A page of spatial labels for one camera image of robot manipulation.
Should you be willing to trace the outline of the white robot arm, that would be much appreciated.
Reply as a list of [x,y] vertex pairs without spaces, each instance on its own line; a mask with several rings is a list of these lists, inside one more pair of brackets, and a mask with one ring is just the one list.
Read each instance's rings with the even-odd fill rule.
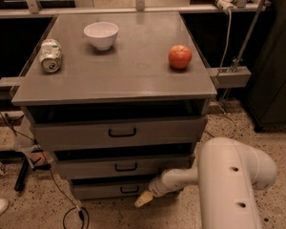
[[228,137],[208,140],[197,164],[168,169],[152,179],[134,206],[196,184],[202,229],[262,229],[254,190],[271,187],[277,167],[265,152]]

